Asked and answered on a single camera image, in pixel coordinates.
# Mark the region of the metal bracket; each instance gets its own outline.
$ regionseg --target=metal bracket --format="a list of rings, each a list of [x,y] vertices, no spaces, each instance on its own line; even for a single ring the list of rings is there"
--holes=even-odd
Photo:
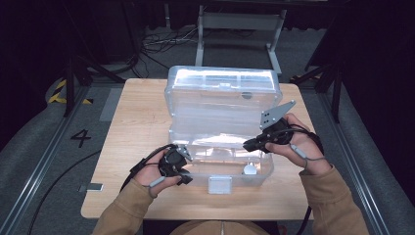
[[[179,153],[181,156],[183,156],[185,159],[189,160],[190,162],[193,160],[192,156],[189,154],[189,150],[187,150],[186,146],[184,145],[178,145],[178,148],[176,149],[177,153]]]
[[[273,125],[279,119],[281,119],[284,116],[284,114],[286,114],[287,111],[290,110],[295,104],[296,104],[296,101],[291,100],[287,104],[280,105],[275,108],[262,112],[259,128],[263,130],[266,127]]]
[[[88,186],[81,185],[78,189],[78,192],[83,193],[85,191],[103,191],[104,185],[102,183],[89,183]]]

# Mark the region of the clear plastic container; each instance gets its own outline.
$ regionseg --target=clear plastic container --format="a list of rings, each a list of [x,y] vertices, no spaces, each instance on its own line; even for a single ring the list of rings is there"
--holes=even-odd
[[[261,132],[261,112],[282,100],[274,70],[173,67],[164,95],[169,141],[185,144],[193,158],[185,166],[192,185],[225,176],[231,186],[259,186],[273,171],[270,154],[249,153],[243,143]],[[247,165],[255,174],[244,173]]]

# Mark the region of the sleeve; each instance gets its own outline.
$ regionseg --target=sleeve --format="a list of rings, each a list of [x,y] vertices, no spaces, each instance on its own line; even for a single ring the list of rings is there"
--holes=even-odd
[[[322,175],[302,171],[300,178],[314,215],[313,234],[369,234],[350,189],[333,165]]]
[[[101,214],[93,234],[135,234],[152,202],[148,188],[131,179]]]

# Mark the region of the wooden table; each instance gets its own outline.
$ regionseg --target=wooden table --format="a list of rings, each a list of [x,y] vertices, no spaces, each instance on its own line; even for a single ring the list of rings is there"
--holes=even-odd
[[[86,194],[81,213],[97,218],[114,200],[129,170],[156,148],[168,143],[171,119],[164,99],[166,79],[128,79],[118,102],[92,183],[103,183],[101,192]],[[299,89],[280,84],[282,104],[296,100],[291,109],[313,131]],[[208,194],[207,187],[189,185],[165,189],[150,205],[148,219],[303,219],[307,202],[301,168],[274,155],[273,173],[260,187],[234,187],[230,195]]]

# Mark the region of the hand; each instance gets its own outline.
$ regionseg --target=hand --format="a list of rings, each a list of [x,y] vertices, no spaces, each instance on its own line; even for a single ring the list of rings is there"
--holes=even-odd
[[[167,151],[168,150],[160,151],[152,158],[150,158],[146,162],[146,166],[144,166],[140,171],[138,171],[138,173],[134,176],[133,179],[143,186],[148,186],[153,181],[159,179],[161,177],[159,171],[159,161],[162,158],[162,156],[164,156],[164,154],[167,153]],[[159,194],[159,192],[161,192],[165,188],[177,184],[180,181],[180,179],[180,176],[166,177],[165,180],[163,180],[161,183],[150,188],[150,196],[155,198]]]
[[[304,127],[306,130],[310,130],[308,126],[303,124],[295,115],[286,114],[284,118],[287,120],[288,124],[296,124]],[[317,145],[312,139],[310,139],[306,134],[295,132],[291,140],[291,144],[296,145],[301,149],[308,158],[310,159],[320,159],[323,158],[323,154],[318,149]],[[277,145],[274,143],[266,143],[265,148],[270,152],[278,155],[282,155],[289,159],[293,164],[305,167],[305,160],[300,157],[290,145]],[[326,160],[318,161],[307,161],[307,171],[310,174],[323,174],[329,171],[332,167]]]

